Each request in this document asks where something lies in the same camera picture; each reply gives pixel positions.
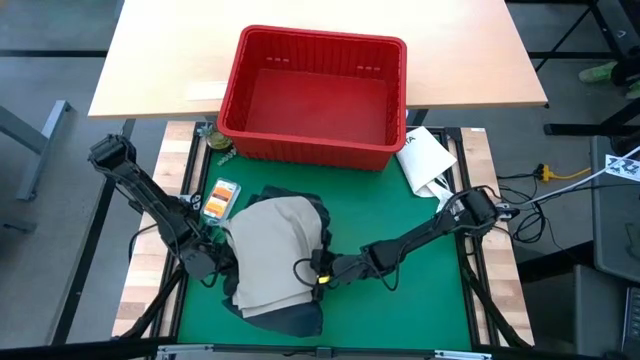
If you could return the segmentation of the silver frame bracket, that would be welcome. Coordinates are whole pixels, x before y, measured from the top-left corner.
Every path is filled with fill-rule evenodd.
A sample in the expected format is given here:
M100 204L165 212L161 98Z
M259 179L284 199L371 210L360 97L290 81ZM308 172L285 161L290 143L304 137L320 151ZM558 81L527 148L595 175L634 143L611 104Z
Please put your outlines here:
M213 344L162 345L157 348L156 360L175 360L175 357L181 354L214 352L214 351L215 351L215 346Z
M493 356L487 353L463 352L450 350L435 350L434 359L439 360L493 360Z

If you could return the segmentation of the white label strip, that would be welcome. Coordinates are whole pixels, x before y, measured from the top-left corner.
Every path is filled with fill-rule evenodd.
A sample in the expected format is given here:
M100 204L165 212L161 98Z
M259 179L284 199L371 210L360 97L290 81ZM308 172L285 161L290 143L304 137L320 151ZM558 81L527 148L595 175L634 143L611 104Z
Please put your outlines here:
M225 81L193 82L187 86L185 98L188 101L221 100L226 90Z

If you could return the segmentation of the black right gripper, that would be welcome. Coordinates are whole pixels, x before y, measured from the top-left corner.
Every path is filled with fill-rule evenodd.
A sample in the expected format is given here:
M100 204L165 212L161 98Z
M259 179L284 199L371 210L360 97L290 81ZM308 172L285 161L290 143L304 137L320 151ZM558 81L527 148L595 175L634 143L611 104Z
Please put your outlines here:
M312 252L310 267L316 273L316 281L312 287L314 300L322 300L326 290L333 290L339 285L348 285L372 276L370 251L362 248L358 255L335 254L328 250L317 249ZM329 275L327 284L319 284L319 276Z

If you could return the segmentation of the dark denim garment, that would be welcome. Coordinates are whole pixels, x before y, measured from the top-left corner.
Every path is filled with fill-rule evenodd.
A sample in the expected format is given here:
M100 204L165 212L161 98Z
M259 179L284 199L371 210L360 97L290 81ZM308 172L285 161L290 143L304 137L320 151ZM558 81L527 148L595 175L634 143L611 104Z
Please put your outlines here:
M322 222L322 246L326 244L330 245L331 232L329 230L330 215L328 209L324 206L321 198L315 194L295 192L288 189L267 185L262 189L259 194L253 194L250 196L247 203L247 207L250 205L279 197L294 197L301 196L309 200L312 206L319 212ZM302 264L309 265L303 258L300 260ZM227 277L225 280L225 289L230 292L227 299L224 300L224 306L231 311L234 315L238 316L245 322L272 332L278 332L280 334L304 338L318 336L322 332L323 326L323 312L319 301L312 301L307 304L295 305L289 308L284 308L276 311L272 311L263 315L243 318L240 310L232 304L232 295L234 294L236 287L239 283L239 277L236 278Z

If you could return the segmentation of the dark keyboard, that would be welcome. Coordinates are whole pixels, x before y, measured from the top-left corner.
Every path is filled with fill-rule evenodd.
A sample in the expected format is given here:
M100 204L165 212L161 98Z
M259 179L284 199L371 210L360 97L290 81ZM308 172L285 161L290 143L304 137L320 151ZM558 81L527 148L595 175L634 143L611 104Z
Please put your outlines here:
M627 289L622 352L630 360L640 360L640 288L637 287Z

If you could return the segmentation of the white logo tag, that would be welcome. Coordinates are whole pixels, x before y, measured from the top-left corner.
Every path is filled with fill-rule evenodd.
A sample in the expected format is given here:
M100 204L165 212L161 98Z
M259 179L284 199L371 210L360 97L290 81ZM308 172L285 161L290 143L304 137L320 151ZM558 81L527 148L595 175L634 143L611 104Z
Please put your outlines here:
M607 154L606 173L640 183L640 161Z

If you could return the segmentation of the white tote bag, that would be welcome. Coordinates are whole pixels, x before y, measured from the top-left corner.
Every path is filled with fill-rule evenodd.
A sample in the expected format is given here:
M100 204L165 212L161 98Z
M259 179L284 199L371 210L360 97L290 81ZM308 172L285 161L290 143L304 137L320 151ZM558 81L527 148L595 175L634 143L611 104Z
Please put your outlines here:
M413 194L437 198L437 210L441 211L453 196L445 172L457 162L456 158L425 127L406 134L405 145L396 158Z

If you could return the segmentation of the grey desk leg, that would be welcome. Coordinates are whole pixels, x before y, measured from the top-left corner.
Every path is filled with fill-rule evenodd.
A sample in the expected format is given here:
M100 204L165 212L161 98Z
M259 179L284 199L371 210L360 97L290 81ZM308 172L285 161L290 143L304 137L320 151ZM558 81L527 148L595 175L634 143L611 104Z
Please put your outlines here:
M0 106L0 132L32 153L16 193L18 200L31 201L35 198L36 186L58 125L71 110L72 106L66 100L57 100L43 127L36 129L5 107Z

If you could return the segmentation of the light wooden desk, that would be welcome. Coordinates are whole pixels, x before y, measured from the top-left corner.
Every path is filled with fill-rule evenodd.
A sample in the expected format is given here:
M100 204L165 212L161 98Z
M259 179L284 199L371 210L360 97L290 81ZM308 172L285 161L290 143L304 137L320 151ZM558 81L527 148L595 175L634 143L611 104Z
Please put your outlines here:
M215 113L221 100L188 101L186 88L226 81L250 25L403 40L412 109L547 101L504 0L126 0L90 117Z

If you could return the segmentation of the beige garment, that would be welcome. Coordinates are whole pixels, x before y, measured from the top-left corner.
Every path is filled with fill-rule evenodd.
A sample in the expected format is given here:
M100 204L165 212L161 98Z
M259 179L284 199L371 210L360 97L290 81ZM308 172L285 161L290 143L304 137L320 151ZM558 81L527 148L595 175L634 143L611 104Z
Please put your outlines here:
M256 202L222 228L238 263L232 304L243 318L307 304L316 273L300 262L322 247L319 212L304 197Z

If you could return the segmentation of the red plastic laundry bin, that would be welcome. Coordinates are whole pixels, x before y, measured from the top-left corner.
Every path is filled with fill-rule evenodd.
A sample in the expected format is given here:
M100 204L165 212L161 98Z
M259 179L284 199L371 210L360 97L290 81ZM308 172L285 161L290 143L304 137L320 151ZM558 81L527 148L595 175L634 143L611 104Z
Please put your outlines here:
M399 38L252 25L218 130L248 158L381 171L406 136Z

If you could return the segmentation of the green table mat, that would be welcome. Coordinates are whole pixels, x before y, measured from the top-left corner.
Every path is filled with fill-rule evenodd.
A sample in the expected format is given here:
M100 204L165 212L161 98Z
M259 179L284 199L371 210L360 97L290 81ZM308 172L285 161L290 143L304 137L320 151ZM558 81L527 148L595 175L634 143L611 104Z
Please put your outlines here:
M236 156L226 163L213 155L207 183L236 182L241 193L233 209L273 185L318 195L329 211L330 249L357 254L361 246L396 238L431 218L435 198L415 196L397 160L381 172L260 161ZM452 236L410 253L398 275L340 285L321 302L323 332L296 338L254 327L228 311L222 286L187 286L178 340L227 345L329 346L400 350L471 346L457 248Z

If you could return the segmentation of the black aluminium frame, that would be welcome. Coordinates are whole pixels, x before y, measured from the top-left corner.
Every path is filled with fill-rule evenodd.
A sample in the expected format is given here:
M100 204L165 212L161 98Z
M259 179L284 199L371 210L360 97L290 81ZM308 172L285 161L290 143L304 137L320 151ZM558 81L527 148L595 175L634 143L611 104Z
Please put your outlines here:
M110 205L107 205L104 203L105 200L104 197L102 196L104 193L104 191L101 192L101 197L100 197L100 201L96 204L96 209L98 210L98 215L100 215L99 219L96 220L96 216L92 215L92 219L91 219L91 225L87 228L86 234L84 236L83 240L84 243L82 244L82 247L79 248L79 252L77 252L78 254L76 254L76 264L74 265L75 268L75 272L74 272L74 276L77 275L78 273L82 273L84 275L87 275L92 264L93 264L93 260L94 260L94 256L95 256L95 250L97 249L98 245L100 245L100 243L102 243L102 232L103 232L103 228L104 228L104 222L103 221L105 218L106 219L106 215L108 214L108 212L110 211ZM489 285L489 275L488 275L488 269L489 269L489 265L488 265L488 256L485 258L483 258L485 255L488 254L488 246L491 245L490 244L490 237L491 233L485 235L483 240L479 240L478 238L472 238L471 239L467 239L467 240L463 240L462 235L458 234L458 235L448 235L448 236L452 236L455 239L455 243L456 243L456 248L457 248L457 256L458 256L458 264L459 264L459 270L460 270L460 275L461 275L461 283L462 283L462 287L463 287L463 296L464 296L464 300L465 300L465 308L466 308L466 314L467 314L467 318L469 321L469 332L470 332L470 340L471 340L471 346L469 349L467 350L471 350L472 348L475 347L479 347L479 348L490 348L493 349L498 348L499 346L509 346L511 345L511 343L509 341L511 341L512 343L514 343L515 348L520 347L521 344L517 343L516 340L512 339L513 334L517 334L520 339L522 340L522 342L525 342L529 345L533 345L533 335L529 327L523 327L518 323L516 325L516 323L514 322L513 324L509 323L509 325L511 326L512 330L513 330L513 334L508 335L507 338L509 338L509 341L506 340L505 337L503 337L502 331L504 328L505 323L508 321L508 318L512 317L514 320L523 320L525 322L528 322L528 316L526 315L526 307L524 311L524 318L517 318L517 314L515 312L509 312L507 313L506 310L500 310L501 311L501 316L503 316L505 319L505 321L503 321L502 324L497 325L499 321L495 321L494 319L491 318L490 312L484 311L483 309L480 309L481 302L480 300L477 298L476 294L474 294L474 291L472 290L472 286L470 285L470 283L468 282L468 277L467 277L467 272L466 270L469 270L468 267L466 267L465 265L468 264L463 264L463 255L468 255L470 259L472 260L477 260L478 263L480 264L480 275L478 276L479 279L476 279L478 281L476 281L476 288L477 287L481 287L483 289L483 291L487 291L489 292L489 289L491 290L491 292L493 292L493 290L497 290L497 287L495 288L491 288ZM217 284L222 284L222 279L223 276L220 276L218 278L218 282ZM180 280L176 280L178 285L175 285L176 287L176 291L177 291L177 295L175 298L175 305L171 305L173 306L173 310L172 311L172 320L170 321L169 324L169 335L168 337L173 337L174 340L176 340L178 342L178 344L195 344L195 343L181 343L178 340L178 332L179 332L179 326L180 326L180 322L181 322L181 315L182 315L182 310L183 310L183 306L184 306L184 300L185 300L185 295L186 295L186 290L187 290L187 286L190 280L193 280L191 277L189 277L188 275L186 275L186 270L184 275L182 275L182 278L180 278ZM384 349L384 348L372 348L372 349L365 349L365 348L341 348L341 347L329 347L329 346L266 346L266 345L227 345L227 344L213 344L215 346L215 351L217 352L240 352L240 353L249 353L249 352L264 352L264 353L283 353L284 355L287 354L308 354L309 356L313 356L312 354L314 353L322 353L322 352L327 352L327 353L331 353L332 355L338 356L338 355L353 355L354 354L373 354L373 355L382 355L383 353L389 353L391 355L395 356L419 356L419 355L414 355L413 353L416 354L421 354L421 353L427 353L429 352L429 350L432 349L423 349L423 350L400 350L400 349Z

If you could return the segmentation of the grey plastic case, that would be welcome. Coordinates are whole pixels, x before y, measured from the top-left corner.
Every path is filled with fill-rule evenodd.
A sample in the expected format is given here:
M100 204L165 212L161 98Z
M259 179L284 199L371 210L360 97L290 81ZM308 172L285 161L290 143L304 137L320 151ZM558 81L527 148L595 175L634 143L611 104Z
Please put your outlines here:
M640 182L602 173L592 186L595 266L640 283Z

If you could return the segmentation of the dark grey box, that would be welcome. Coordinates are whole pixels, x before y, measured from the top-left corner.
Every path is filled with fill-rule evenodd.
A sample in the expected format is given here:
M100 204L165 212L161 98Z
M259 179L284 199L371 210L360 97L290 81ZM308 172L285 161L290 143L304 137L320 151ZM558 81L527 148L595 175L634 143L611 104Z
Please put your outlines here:
M625 280L581 265L524 284L535 346L590 356L621 351L628 287Z

